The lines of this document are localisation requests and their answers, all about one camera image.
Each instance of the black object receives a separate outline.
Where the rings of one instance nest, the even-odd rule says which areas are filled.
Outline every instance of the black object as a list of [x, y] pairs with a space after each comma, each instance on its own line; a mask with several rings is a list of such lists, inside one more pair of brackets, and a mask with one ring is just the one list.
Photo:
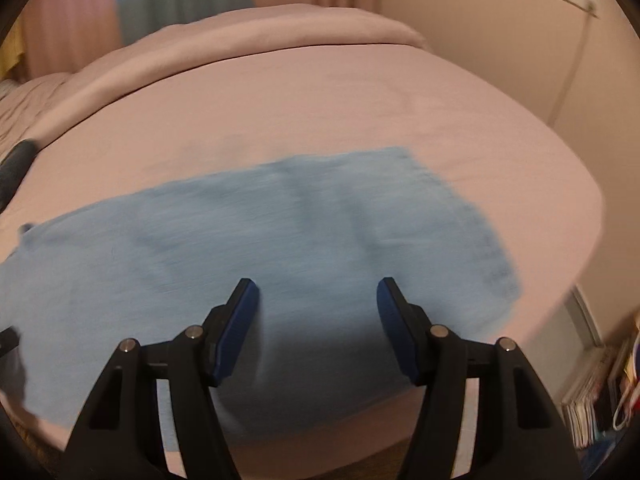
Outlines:
[[[255, 312], [257, 288], [241, 280], [228, 302], [202, 326], [172, 341], [140, 346], [120, 342], [78, 417], [63, 454], [60, 480], [176, 480], [167, 470], [158, 419], [156, 380], [168, 379], [178, 444], [187, 477], [239, 480], [220, 429], [209, 387], [230, 373], [234, 352]], [[480, 379], [478, 430], [471, 471], [464, 480], [577, 480], [577, 455], [558, 412], [528, 361], [508, 338], [487, 345], [460, 339], [432, 325], [407, 303], [396, 282], [378, 289], [383, 326], [402, 368], [427, 385], [399, 480], [449, 479], [458, 447], [465, 381]], [[247, 316], [238, 325], [238, 318]], [[18, 345], [17, 333], [0, 333], [0, 357]], [[221, 360], [228, 359], [228, 364]], [[415, 367], [408, 365], [414, 362]], [[627, 480], [637, 460], [640, 422], [602, 466], [597, 480]], [[29, 454], [0, 408], [0, 478], [51, 480]]]
[[[422, 354], [420, 369], [412, 380], [417, 386], [427, 386], [399, 480], [423, 479], [427, 472], [430, 480], [451, 477], [467, 378], [480, 379], [480, 395], [472, 467], [461, 478], [582, 479], [577, 455], [558, 411], [511, 339], [502, 338], [495, 345], [487, 345], [460, 339], [445, 326], [432, 325], [419, 306], [406, 302], [392, 278], [380, 283], [379, 310], [381, 288], [388, 291], [386, 297], [392, 299], [407, 328], [406, 334]], [[402, 362], [406, 354], [399, 354], [401, 336], [391, 334], [387, 324], [385, 330]]]
[[22, 140], [0, 162], [0, 213], [15, 196], [37, 155], [36, 143]]
[[598, 431], [604, 433], [610, 430], [613, 426], [613, 413], [611, 411], [611, 393], [608, 384], [604, 385], [598, 398], [593, 403], [593, 410], [596, 415], [596, 427]]

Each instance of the book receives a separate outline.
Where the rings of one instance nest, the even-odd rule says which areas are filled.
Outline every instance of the book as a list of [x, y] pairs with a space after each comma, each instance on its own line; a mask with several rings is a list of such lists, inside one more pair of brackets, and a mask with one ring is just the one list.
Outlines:
[[620, 402], [621, 394], [620, 394], [620, 381], [622, 380], [622, 374], [624, 373], [625, 364], [628, 360], [629, 354], [631, 352], [632, 339], [626, 339], [622, 345], [620, 345], [620, 349], [618, 350], [618, 355], [616, 355], [616, 359], [611, 367], [611, 371], [609, 373], [609, 377], [607, 378], [607, 386], [609, 389], [609, 400], [611, 403], [611, 416], [616, 412], [616, 408], [618, 403]]
[[608, 391], [608, 386], [606, 386], [607, 377], [615, 357], [616, 349], [605, 347], [604, 352], [592, 371], [590, 388], [585, 393], [584, 399], [582, 400], [584, 403], [584, 409], [588, 414], [589, 425], [588, 438], [585, 441], [585, 446], [593, 444], [604, 431], [609, 429], [609, 426], [602, 420], [598, 426], [598, 413], [596, 412], [596, 406], [598, 399], [602, 396], [603, 392]]
[[562, 397], [561, 411], [569, 429], [574, 446], [583, 449], [588, 442], [586, 434], [590, 432], [584, 397], [593, 386], [593, 370], [605, 354], [604, 348], [591, 348], [578, 362], [569, 388]]

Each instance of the bed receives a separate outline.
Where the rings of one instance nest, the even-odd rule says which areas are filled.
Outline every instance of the bed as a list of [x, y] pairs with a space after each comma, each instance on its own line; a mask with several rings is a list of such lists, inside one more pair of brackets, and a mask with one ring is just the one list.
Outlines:
[[[22, 106], [25, 118], [7, 129], [5, 149], [21, 138], [40, 148], [0, 216], [2, 259], [21, 225], [98, 200], [284, 156], [386, 146], [406, 147], [475, 204], [512, 258], [522, 294], [488, 340], [528, 341], [598, 241], [600, 191], [553, 131], [431, 54], [410, 28], [363, 10], [236, 10], [163, 29], [75, 75], [34, 81], [14, 104], [0, 102]], [[244, 476], [325, 473], [408, 438], [421, 395], [408, 390], [344, 420], [232, 453]], [[68, 428], [12, 408], [64, 446]], [[472, 421], [463, 428], [461, 467], [472, 428]]]

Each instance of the screw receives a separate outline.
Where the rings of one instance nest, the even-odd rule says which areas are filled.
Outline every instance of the screw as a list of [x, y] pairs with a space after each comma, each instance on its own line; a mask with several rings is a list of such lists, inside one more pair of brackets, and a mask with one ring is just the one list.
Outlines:
[[431, 325], [429, 332], [431, 332], [431, 335], [434, 337], [442, 338], [449, 335], [449, 329], [444, 325]]
[[518, 347], [518, 345], [516, 345], [516, 342], [513, 339], [509, 338], [509, 337], [500, 338], [500, 341], [498, 341], [498, 343], [507, 352], [511, 352], [511, 351], [515, 350]]
[[123, 339], [118, 345], [118, 348], [121, 352], [131, 352], [137, 344], [138, 342], [135, 339]]
[[184, 335], [189, 339], [197, 339], [204, 333], [203, 328], [200, 325], [191, 325], [184, 331]]

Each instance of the wrinkled bedding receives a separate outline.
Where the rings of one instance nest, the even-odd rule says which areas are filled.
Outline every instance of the wrinkled bedding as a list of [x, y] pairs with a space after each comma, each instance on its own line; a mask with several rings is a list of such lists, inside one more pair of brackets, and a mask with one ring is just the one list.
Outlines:
[[12, 89], [0, 99], [0, 158], [20, 140], [54, 102], [71, 74], [51, 74]]

